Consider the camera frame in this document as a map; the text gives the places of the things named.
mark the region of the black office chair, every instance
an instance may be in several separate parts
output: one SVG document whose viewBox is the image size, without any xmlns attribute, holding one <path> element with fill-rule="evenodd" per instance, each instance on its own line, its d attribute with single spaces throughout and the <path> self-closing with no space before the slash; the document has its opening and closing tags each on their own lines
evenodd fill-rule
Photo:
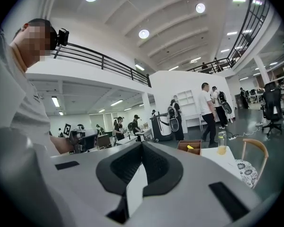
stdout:
<svg viewBox="0 0 284 227">
<path fill-rule="evenodd" d="M 271 122 L 262 127 L 262 132 L 264 128 L 269 128 L 270 131 L 275 128 L 278 129 L 282 134 L 282 125 L 280 123 L 275 123 L 282 118 L 281 111 L 281 90 L 275 86 L 275 82 L 270 82 L 265 85 L 265 92 L 263 94 L 265 103 L 262 103 L 262 110 L 264 118 L 270 120 Z"/>
</svg>

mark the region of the gray t-shirt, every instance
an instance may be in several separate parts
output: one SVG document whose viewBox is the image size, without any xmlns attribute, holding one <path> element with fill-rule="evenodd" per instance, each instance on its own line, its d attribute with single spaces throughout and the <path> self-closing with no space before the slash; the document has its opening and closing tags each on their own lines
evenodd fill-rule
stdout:
<svg viewBox="0 0 284 227">
<path fill-rule="evenodd" d="M 0 127 L 18 129 L 33 143 L 58 155 L 50 140 L 50 120 L 35 86 L 15 64 L 11 47 L 0 30 Z"/>
</svg>

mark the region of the white table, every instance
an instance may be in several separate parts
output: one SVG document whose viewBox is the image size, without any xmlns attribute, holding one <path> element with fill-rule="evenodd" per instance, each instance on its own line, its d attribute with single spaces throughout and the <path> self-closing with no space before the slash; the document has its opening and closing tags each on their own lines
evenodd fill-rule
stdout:
<svg viewBox="0 0 284 227">
<path fill-rule="evenodd" d="M 231 149 L 227 146 L 226 153 L 224 155 L 218 154 L 217 151 L 218 147 L 203 148 L 201 149 L 201 156 L 212 160 L 213 162 L 224 168 L 226 171 L 230 172 L 231 174 L 242 180 L 240 171 L 236 164 L 235 157 L 233 157 Z"/>
<path fill-rule="evenodd" d="M 131 141 L 136 141 L 136 139 L 137 139 L 138 137 L 137 136 L 131 136 L 131 138 L 129 139 L 129 137 L 127 136 L 127 137 L 125 137 L 124 139 L 122 139 L 122 140 L 118 140 L 117 142 L 116 142 L 116 144 L 119 146 L 119 145 L 124 145 L 124 144 L 126 144 L 126 143 L 128 143 L 128 142 L 131 142 Z"/>
<path fill-rule="evenodd" d="M 144 140 L 146 140 L 146 136 L 151 135 L 151 138 L 153 139 L 151 128 L 144 129 L 143 132 L 136 132 L 136 135 L 143 135 Z"/>
</svg>

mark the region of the gray floor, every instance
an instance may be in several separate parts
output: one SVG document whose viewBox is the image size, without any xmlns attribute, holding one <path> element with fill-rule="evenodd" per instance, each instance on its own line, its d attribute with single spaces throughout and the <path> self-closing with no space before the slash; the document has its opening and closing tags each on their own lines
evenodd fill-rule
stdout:
<svg viewBox="0 0 284 227">
<path fill-rule="evenodd" d="M 256 130 L 256 122 L 263 120 L 262 111 L 253 109 L 240 109 L 235 111 L 236 120 L 233 124 L 229 123 L 227 130 L 233 134 L 243 135 L 243 133 L 252 133 Z M 280 121 L 284 128 L 284 119 Z M 217 132 L 221 131 L 217 123 Z M 264 143 L 266 146 L 269 158 L 267 160 L 263 174 L 255 187 L 255 191 L 262 198 L 266 199 L 271 194 L 281 191 L 284 184 L 284 129 L 283 134 L 280 135 L 278 130 L 273 130 L 269 137 L 266 136 L 268 129 L 257 131 L 253 135 L 244 135 L 244 138 L 256 139 Z M 186 140 L 200 139 L 201 132 L 198 127 L 192 127 L 188 129 L 188 133 L 184 134 Z M 228 146 L 230 147 L 234 157 L 241 159 L 242 148 L 243 148 L 243 137 L 237 137 L 235 140 L 229 140 Z M 167 145 L 173 148 L 177 148 L 178 142 L 175 140 L 159 142 L 160 144 Z M 205 142 L 203 147 L 207 147 L 208 142 Z M 259 171 L 263 161 L 263 153 L 258 148 L 247 145 L 245 160 L 249 161 Z"/>
</svg>

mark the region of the floral cushion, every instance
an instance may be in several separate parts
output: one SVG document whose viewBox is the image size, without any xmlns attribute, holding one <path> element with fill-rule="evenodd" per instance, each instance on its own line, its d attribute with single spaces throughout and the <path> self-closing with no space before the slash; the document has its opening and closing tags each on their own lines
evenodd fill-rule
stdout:
<svg viewBox="0 0 284 227">
<path fill-rule="evenodd" d="M 245 182 L 249 187 L 253 187 L 257 181 L 256 169 L 248 161 L 236 160 L 236 163 L 243 182 Z"/>
</svg>

